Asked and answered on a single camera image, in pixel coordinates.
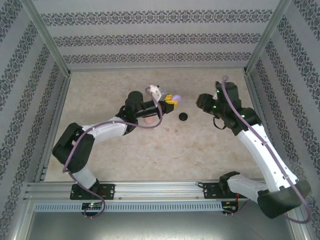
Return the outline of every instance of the yellow object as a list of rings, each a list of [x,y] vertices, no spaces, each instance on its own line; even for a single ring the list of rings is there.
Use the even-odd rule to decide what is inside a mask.
[[[173,97],[173,96],[172,96],[171,94],[168,94],[168,95],[165,97],[164,101],[165,101],[167,104],[173,104],[173,109],[176,109],[176,106],[178,105],[178,101],[173,101],[173,100],[171,100],[172,97]]]

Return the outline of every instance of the beige floor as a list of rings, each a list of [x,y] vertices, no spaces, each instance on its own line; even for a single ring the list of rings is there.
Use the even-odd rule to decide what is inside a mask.
[[[168,93],[181,95],[182,102],[174,112],[164,116],[158,128],[136,128],[126,136],[96,146],[89,158],[89,168],[100,181],[209,180],[230,171],[239,171],[248,178],[262,178],[250,153],[232,131],[216,129],[213,116],[197,108],[199,94],[213,94],[215,81],[225,74],[238,86],[242,105],[251,107],[241,69],[73,73],[57,138],[70,123],[90,125],[110,119],[124,104],[129,92],[143,92],[150,84],[160,85]],[[188,114],[187,121],[179,120],[181,112]],[[45,181],[71,181],[62,173],[62,168],[52,156]]]

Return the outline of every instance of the black puck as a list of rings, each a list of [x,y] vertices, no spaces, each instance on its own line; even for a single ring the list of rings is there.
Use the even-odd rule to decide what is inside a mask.
[[[185,112],[182,112],[182,113],[179,114],[179,119],[181,121],[185,121],[185,120],[188,119],[188,115]]]

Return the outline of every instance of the patterned wallpaper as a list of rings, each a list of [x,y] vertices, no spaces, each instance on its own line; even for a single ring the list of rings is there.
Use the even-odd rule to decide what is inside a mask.
[[[18,0],[0,0],[0,240],[35,180],[65,76]]]
[[[35,0],[71,70],[244,67],[278,0]]]
[[[311,239],[320,239],[319,23],[316,0],[293,0],[250,73],[276,149],[311,185]]]

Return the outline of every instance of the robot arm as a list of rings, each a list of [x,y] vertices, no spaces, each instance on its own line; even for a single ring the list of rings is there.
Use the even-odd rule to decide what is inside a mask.
[[[301,200],[288,182],[288,179],[305,198],[311,191],[306,180],[299,180],[285,165],[275,148],[270,143],[261,120],[252,108],[242,108],[237,86],[232,82],[225,83],[227,94],[239,112],[249,125],[263,137],[271,151],[274,153],[279,164],[284,169],[287,177],[281,172],[274,161],[273,156],[259,138],[235,115],[230,108],[222,91],[222,85],[216,82],[216,97],[203,93],[197,100],[197,106],[204,112],[213,115],[213,124],[217,127],[215,119],[222,119],[224,128],[232,130],[241,142],[246,146],[261,170],[265,183],[245,178],[239,172],[229,172],[220,177],[219,186],[222,192],[241,194],[258,203],[262,212],[273,219],[291,209],[301,205]]]
[[[61,164],[65,165],[75,142],[82,134],[92,129],[79,141],[67,166],[68,171],[86,189],[95,193],[99,186],[99,181],[88,168],[88,159],[94,146],[107,139],[129,134],[136,128],[138,118],[160,116],[160,109],[161,115],[168,114],[178,104],[177,101],[172,100],[172,95],[166,94],[161,87],[152,86],[150,91],[152,97],[156,100],[156,104],[160,107],[157,107],[153,100],[144,102],[142,93],[133,91],[128,95],[119,113],[108,121],[109,124],[80,126],[75,122],[71,123],[54,146],[52,154]]]

